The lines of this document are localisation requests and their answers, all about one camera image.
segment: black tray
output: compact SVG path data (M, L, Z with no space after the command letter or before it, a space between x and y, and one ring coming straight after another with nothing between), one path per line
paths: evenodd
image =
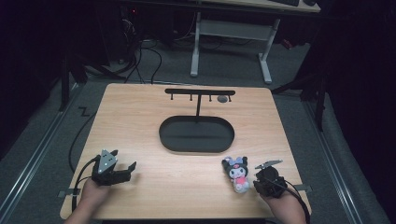
M234 131L218 117L173 116L161 124L160 138L172 151L219 153L233 143Z

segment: black jewelry holder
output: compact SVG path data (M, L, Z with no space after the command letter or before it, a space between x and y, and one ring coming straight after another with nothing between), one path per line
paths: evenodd
M195 116L173 116L161 124L160 138L166 148L176 152L219 153L230 147L234 138L233 126L219 117L200 116L200 109L203 95L209 96L209 102L212 95L223 96L225 102L231 102L235 91L166 89L165 92L171 94L171 100L174 94L188 94L191 101L193 95L198 95Z

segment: light wood tabletop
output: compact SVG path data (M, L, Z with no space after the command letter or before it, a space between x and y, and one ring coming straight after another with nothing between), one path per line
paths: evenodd
M202 0L203 3L219 3L219 4L229 4L244 7L266 7L272 9L289 10L289 11L300 11L300 12L320 12L320 7L318 4L314 6L309 6L300 0L297 7L280 4L277 2L272 2L269 0Z
M221 153L176 153L164 147L159 128L175 115L195 115L197 97L171 96L167 88L235 91L231 102L202 97L201 115L221 117L234 128L232 145ZM283 160L274 167L294 185L302 184L290 151L272 93L265 88L110 84L70 188L82 167L102 149L117 149L115 171L137 161L129 182L113 185L105 204L94 215L98 219L246 218L272 217L268 205L252 181L266 161ZM221 161L247 157L250 190L236 193ZM92 165L84 176L92 173ZM304 192L303 200L310 210ZM71 214L71 196L66 196L61 217Z

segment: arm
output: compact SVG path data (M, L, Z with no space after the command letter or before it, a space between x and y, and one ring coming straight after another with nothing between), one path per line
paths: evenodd
M270 206L274 216L285 224L306 224L305 213L297 199L285 191L280 198L260 195Z
M90 223L93 214L106 200L109 192L110 186L98 186L90 178L87 179L82 189L81 199L77 208L64 224Z

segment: plush toy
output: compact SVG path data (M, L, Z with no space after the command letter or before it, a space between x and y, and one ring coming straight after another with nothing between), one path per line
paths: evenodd
M233 182L233 189L237 193L248 191L248 157L238 157L235 161L231 157L226 157L221 161L221 164Z

